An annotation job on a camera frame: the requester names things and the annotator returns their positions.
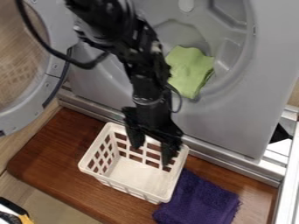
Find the washing machine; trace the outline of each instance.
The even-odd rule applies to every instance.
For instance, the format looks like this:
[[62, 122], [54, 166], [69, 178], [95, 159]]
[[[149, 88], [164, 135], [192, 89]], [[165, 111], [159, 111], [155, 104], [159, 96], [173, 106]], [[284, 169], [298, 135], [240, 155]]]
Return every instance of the washing machine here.
[[[137, 14], [155, 28], [164, 54], [174, 46], [197, 47], [214, 57], [214, 75], [197, 100], [184, 99], [175, 123], [189, 137], [261, 158], [299, 67], [299, 3], [296, 0], [134, 0]], [[79, 42], [63, 1], [31, 0], [49, 44], [87, 61], [99, 53]], [[22, 129], [42, 113], [65, 78], [66, 63], [48, 55], [40, 72], [0, 113], [0, 133]], [[72, 91], [120, 110], [133, 105], [122, 64], [111, 55], [94, 70], [72, 66]], [[178, 98], [173, 96], [175, 104]]]

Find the green towel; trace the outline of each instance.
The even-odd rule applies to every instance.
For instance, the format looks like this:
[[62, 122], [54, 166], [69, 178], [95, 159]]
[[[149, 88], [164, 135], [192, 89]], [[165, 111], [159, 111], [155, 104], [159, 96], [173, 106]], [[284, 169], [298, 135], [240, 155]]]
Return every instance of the green towel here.
[[187, 98], [195, 99], [212, 75], [213, 57], [205, 56], [198, 48], [177, 45], [166, 57], [171, 66], [168, 82]]

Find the purple cloth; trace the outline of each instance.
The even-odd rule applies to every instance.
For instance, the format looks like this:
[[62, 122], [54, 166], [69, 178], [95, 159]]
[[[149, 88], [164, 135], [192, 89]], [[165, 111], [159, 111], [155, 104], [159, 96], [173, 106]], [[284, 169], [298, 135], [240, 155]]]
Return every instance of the purple cloth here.
[[183, 169], [172, 199], [153, 213], [158, 224], [231, 224], [239, 196]]

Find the laundry basket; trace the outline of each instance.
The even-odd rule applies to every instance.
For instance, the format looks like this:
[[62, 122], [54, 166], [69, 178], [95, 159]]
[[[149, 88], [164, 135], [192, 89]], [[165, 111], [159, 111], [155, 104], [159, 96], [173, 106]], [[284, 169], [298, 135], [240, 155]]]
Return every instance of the laundry basket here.
[[123, 126], [107, 123], [79, 162], [82, 172], [153, 204], [169, 202], [187, 159], [189, 148], [181, 151], [166, 167], [162, 166], [160, 143], [146, 137], [140, 149], [131, 147]]

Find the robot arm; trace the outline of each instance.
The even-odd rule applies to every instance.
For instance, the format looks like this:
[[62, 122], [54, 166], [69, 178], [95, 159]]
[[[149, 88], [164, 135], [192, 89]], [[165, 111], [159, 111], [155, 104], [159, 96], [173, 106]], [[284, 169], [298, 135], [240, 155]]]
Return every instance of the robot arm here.
[[[161, 142], [163, 165], [179, 151], [183, 131], [171, 120], [172, 97], [175, 89], [167, 80], [170, 67], [166, 64], [162, 45], [156, 32], [143, 18], [135, 13], [129, 0], [65, 0], [66, 6], [77, 17], [74, 30], [79, 38], [91, 47], [114, 54], [123, 64], [133, 85], [135, 108], [123, 108], [126, 130], [133, 148], [144, 144], [145, 135]], [[27, 27], [48, 52], [74, 62], [75, 59], [60, 57], [35, 33], [26, 16], [22, 0], [16, 0]], [[73, 63], [90, 69], [93, 63]]]

